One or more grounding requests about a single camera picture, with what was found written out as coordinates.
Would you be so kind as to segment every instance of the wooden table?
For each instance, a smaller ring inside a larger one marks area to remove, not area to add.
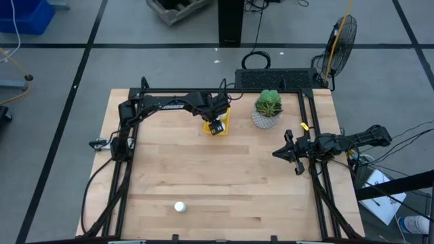
[[[117,105],[127,95],[128,89],[111,91],[101,137],[117,130]],[[171,239],[179,234],[183,240],[270,240],[271,235],[280,241],[321,240],[311,176],[307,170],[296,176],[293,163],[271,156],[285,144],[285,130],[302,136],[298,96],[281,94],[283,114],[271,129],[252,122],[258,96],[244,94],[232,101],[227,136],[205,134],[201,118],[183,110],[160,111],[140,124],[122,239]],[[321,131],[339,134],[330,91],[314,90],[314,96]],[[311,119],[306,98],[305,104]],[[97,153],[92,172],[109,158],[109,151]],[[343,154],[336,159],[346,161]],[[337,208],[364,235],[348,169],[337,163],[328,167]],[[107,204],[113,168],[114,163],[102,170],[90,186],[87,228]],[[185,213],[175,211],[177,201],[186,203]],[[325,205],[324,211],[332,236]]]

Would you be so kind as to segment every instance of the floor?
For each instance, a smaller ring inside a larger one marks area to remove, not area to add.
[[[151,87],[217,87],[223,78],[234,80],[251,50],[217,44],[217,2],[171,27],[143,0],[66,2],[71,9],[57,10],[41,36],[22,35],[24,45],[14,55],[35,80],[27,97],[8,104],[14,121],[0,132],[0,236],[5,243],[17,240],[39,175],[51,163],[28,236],[20,240],[74,237],[94,158],[87,143],[100,133],[112,88],[138,87],[141,76]],[[272,68],[308,67],[347,8],[347,0],[309,3],[300,7],[286,0],[264,11],[258,42],[265,48],[258,49],[270,54]],[[380,124],[396,135],[434,119],[433,7],[430,0],[355,0],[356,46],[333,93],[347,134]],[[100,22],[95,22],[97,15]],[[259,17],[244,14],[244,47],[252,46]],[[119,43],[130,45],[113,45]],[[15,35],[0,33],[0,47],[15,45]],[[262,68],[265,63],[252,58],[246,65]],[[0,76],[21,79],[22,73],[10,62],[0,63]],[[1,90],[0,100],[17,92]],[[433,146],[434,134],[423,135],[381,165],[410,175],[434,169]],[[370,154],[385,152],[375,148]]]

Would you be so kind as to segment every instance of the yellow object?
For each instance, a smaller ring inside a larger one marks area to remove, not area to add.
[[[348,16],[348,14],[349,14],[349,12],[350,12],[350,9],[351,9],[352,4],[353,4],[353,0],[350,0],[350,1],[348,2],[348,7],[347,7],[347,10],[346,10],[346,12],[345,12],[344,18],[342,19],[342,22],[340,23],[339,31],[338,31],[338,35],[336,36],[336,38],[335,38],[335,40],[334,40],[334,42],[333,42],[332,52],[330,53],[330,57],[328,58],[327,71],[325,72],[324,82],[327,81],[328,73],[330,72],[330,66],[332,65],[332,59],[333,59],[334,48],[336,47],[336,44],[338,43],[338,39],[339,39],[339,36],[340,36],[340,32],[342,31],[342,28],[344,27],[345,20],[347,19],[347,16]]]
[[[222,120],[222,123],[224,123],[224,131],[220,132],[219,134],[217,134],[217,136],[225,136],[225,135],[228,134],[228,132],[229,132],[229,118],[231,118],[231,108],[228,108],[228,112],[226,114],[226,118],[224,118]],[[211,131],[210,131],[210,122],[205,122],[203,124],[203,130],[204,130],[205,133],[211,134]]]
[[[1,47],[0,47],[0,52],[2,52],[5,56],[6,56],[6,58],[8,58],[9,60],[11,60],[25,75],[29,75],[29,73],[27,72],[27,70],[25,70],[16,60],[14,60],[11,56],[9,56],[7,53],[6,53],[6,51],[5,50],[3,50]],[[4,104],[7,104],[8,102],[12,102],[12,101],[14,101],[14,100],[17,100],[18,98],[21,98],[21,97],[23,97],[23,96],[25,96],[25,95],[27,95],[28,93],[29,93],[29,91],[30,91],[30,88],[32,87],[32,83],[31,82],[29,82],[29,81],[27,81],[27,84],[28,84],[28,87],[27,87],[27,89],[26,89],[26,91],[25,92],[23,92],[23,93],[21,93],[20,95],[17,95],[17,96],[14,96],[13,98],[11,98],[11,99],[8,99],[8,100],[5,100],[5,101],[2,101],[2,102],[0,102],[0,106],[1,105],[4,105]]]
[[[303,127],[303,129],[304,129],[305,131],[309,131],[309,126],[307,126],[307,124],[305,124],[305,123],[301,123],[300,125]]]

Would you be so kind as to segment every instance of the black metal frame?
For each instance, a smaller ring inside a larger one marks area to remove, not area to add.
[[[212,89],[195,89],[195,88],[193,88],[193,89],[185,89],[185,88],[180,88],[180,89],[159,89],[159,88],[151,89],[151,88],[149,88],[149,86],[147,84],[145,87],[146,87],[146,93],[186,93],[186,92],[193,92],[193,91],[218,92],[218,89],[214,89],[214,88],[212,88]],[[140,91],[140,88],[131,88],[129,97],[138,94],[139,91]],[[260,93],[261,91],[262,91],[261,89],[236,89],[236,88],[228,89],[229,93],[241,93],[241,92],[243,92],[243,93]],[[315,107],[315,101],[314,101],[312,89],[283,89],[279,92],[282,94],[297,94],[298,102],[300,105],[300,114],[302,117],[302,122],[304,122],[308,125],[306,106],[304,103],[304,97],[307,97],[307,99],[309,101],[309,108],[311,110],[311,116],[312,116],[312,122],[313,122],[313,124],[310,126],[310,128],[313,128],[315,135],[318,136],[321,132],[320,132],[320,128],[319,128],[319,121],[318,121],[318,117],[317,117],[317,111],[316,111],[316,107]],[[138,125],[136,125],[133,128],[132,137],[133,137],[134,141],[136,141],[137,135],[138,135]],[[310,132],[304,131],[304,135],[310,137]],[[132,168],[132,163],[134,160],[135,147],[132,150],[133,150],[132,159],[127,161],[127,162],[123,162],[126,164],[126,167],[128,169]],[[120,177],[121,168],[122,168],[123,163],[122,162],[116,162],[115,169],[113,171],[113,179],[111,182],[110,195],[109,195],[108,199],[113,199],[113,197],[114,197],[114,194],[115,194],[116,189],[117,189],[117,185],[119,183],[119,177]],[[312,177],[312,183],[313,184],[315,184],[315,181],[317,180],[316,164],[317,163],[312,161],[312,160],[309,161],[309,167],[311,168],[311,174],[313,176],[315,176],[315,177]],[[320,166],[322,168],[321,170],[322,170],[322,175],[323,175],[323,183],[324,183],[324,188],[327,192],[327,196],[330,198],[331,202],[334,203],[332,184],[330,182],[330,175],[328,172],[327,164],[321,163]],[[430,180],[429,176],[426,175],[426,177],[427,177],[426,182],[428,182]],[[128,182],[127,188],[129,188],[131,170],[126,170],[124,177],[127,178],[127,182]],[[376,193],[371,191],[369,188],[366,188],[366,191],[368,193],[364,193],[364,194],[371,194],[371,195],[368,195],[367,197],[365,197],[365,199],[371,197],[372,195],[376,195]],[[341,237],[341,234],[340,234],[340,227],[338,225],[338,222],[336,221],[336,218],[333,215],[331,215],[331,220],[332,220],[334,237],[329,237],[327,225],[326,225],[326,217],[324,215],[324,210],[323,210],[323,200],[319,196],[319,193],[314,191],[314,194],[315,194],[315,203],[316,203],[316,208],[317,208],[319,229],[321,232],[321,239],[323,242],[332,242],[332,243],[336,243],[336,244],[358,244],[358,243],[361,243],[361,244],[362,243],[369,243],[369,244],[380,244],[381,243],[381,244],[383,244],[383,242],[378,242],[378,241],[369,241],[369,240],[360,240],[360,239],[343,239]],[[125,215],[127,195],[128,195],[128,189],[124,192],[124,194],[120,198],[119,214],[117,216],[117,221],[116,221],[115,235],[109,236],[111,218],[108,218],[107,221],[104,223],[104,226],[102,228],[102,236],[101,237],[79,237],[79,238],[71,239],[71,240],[40,242],[40,244],[42,244],[42,243],[45,243],[45,244],[104,243],[105,244],[105,243],[108,243],[109,241],[120,241],[121,240],[121,233],[122,233],[122,226],[123,226],[123,221],[124,221],[124,215]],[[181,244],[181,243],[183,243],[183,244],[216,243],[216,244],[218,244],[219,242],[224,242],[226,244],[229,244],[229,243],[231,243],[231,244],[262,244],[262,243],[295,244],[295,243],[299,243],[298,241],[278,241],[276,236],[271,236],[270,241],[218,241],[218,240],[213,240],[213,241],[206,241],[206,240],[204,240],[204,241],[180,241],[180,240],[178,240],[178,237],[179,237],[178,235],[174,234],[172,237],[172,240],[146,240],[146,243],[147,244],[160,244],[160,243],[173,243],[173,244],[177,244],[177,243],[179,243],[179,244]]]

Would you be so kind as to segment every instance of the white cable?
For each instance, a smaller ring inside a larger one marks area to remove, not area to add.
[[[375,161],[374,157],[371,155],[360,155],[360,157],[367,157],[367,158],[370,158],[372,160],[372,162]]]
[[[18,28],[16,27],[16,21],[15,21],[15,6],[14,6],[14,1],[11,0],[11,5],[12,5],[12,21],[14,22],[14,27],[15,27],[15,31],[16,31],[16,36],[18,38],[18,46],[16,47],[16,49],[9,54],[9,57],[11,57],[12,55],[15,54],[16,51],[18,51],[18,49],[20,49],[21,46],[21,38],[20,38],[20,33],[18,33]],[[0,60],[0,62],[5,62],[7,60],[7,57]]]
[[[380,172],[381,172],[381,175],[382,175],[382,182],[384,183],[384,169],[381,167],[381,166],[378,166],[381,170],[380,170]],[[396,221],[396,225],[398,225],[398,229],[399,229],[399,231],[400,231],[400,233],[401,233],[401,236],[402,236],[402,239],[404,240],[404,243],[407,243],[407,241],[406,241],[406,238],[404,237],[404,234],[402,233],[402,230],[401,230],[401,228],[399,227],[399,222],[398,222],[398,218],[396,217],[396,213],[397,213],[397,210],[396,210],[396,202],[393,204],[393,211],[395,211],[395,221]]]

